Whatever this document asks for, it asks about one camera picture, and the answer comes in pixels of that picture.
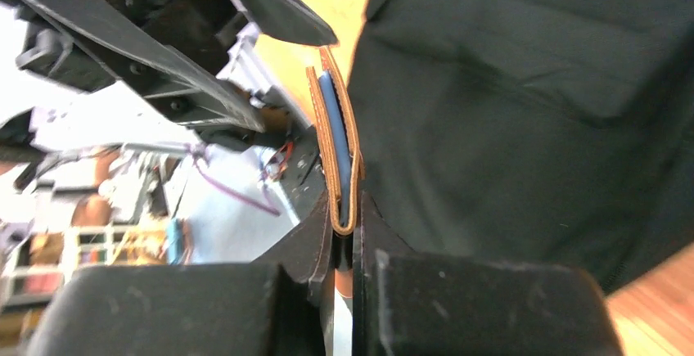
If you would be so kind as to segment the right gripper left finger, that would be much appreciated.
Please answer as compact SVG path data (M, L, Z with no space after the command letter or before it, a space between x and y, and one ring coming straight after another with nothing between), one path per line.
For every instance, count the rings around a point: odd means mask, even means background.
M92 266L56 294L28 355L329 355L318 305L331 227L321 196L250 263Z

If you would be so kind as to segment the brown leather wallet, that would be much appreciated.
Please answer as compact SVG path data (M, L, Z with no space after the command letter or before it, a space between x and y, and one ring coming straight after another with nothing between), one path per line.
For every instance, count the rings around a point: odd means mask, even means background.
M323 72L305 69L316 116L315 128L327 184L331 225L341 236L358 224L359 184L364 164L354 111L345 82L329 47L320 47Z

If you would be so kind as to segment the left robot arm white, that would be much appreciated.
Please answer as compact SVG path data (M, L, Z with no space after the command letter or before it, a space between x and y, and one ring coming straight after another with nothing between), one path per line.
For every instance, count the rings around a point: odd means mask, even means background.
M255 54L257 36L315 47L337 41L301 0L1 4L27 24L17 68L78 93L68 106L2 117L2 160L30 165L20 187L95 146L280 147L309 120Z

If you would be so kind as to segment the black student backpack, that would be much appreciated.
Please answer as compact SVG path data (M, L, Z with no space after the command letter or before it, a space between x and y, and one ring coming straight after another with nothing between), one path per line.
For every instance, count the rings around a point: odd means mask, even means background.
M693 0L369 0L366 189L414 249L612 292L693 240Z

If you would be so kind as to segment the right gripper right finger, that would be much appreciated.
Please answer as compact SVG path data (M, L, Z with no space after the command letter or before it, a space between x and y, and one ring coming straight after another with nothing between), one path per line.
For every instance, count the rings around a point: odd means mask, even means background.
M360 195L355 355L620 355L597 283L553 264L417 253Z

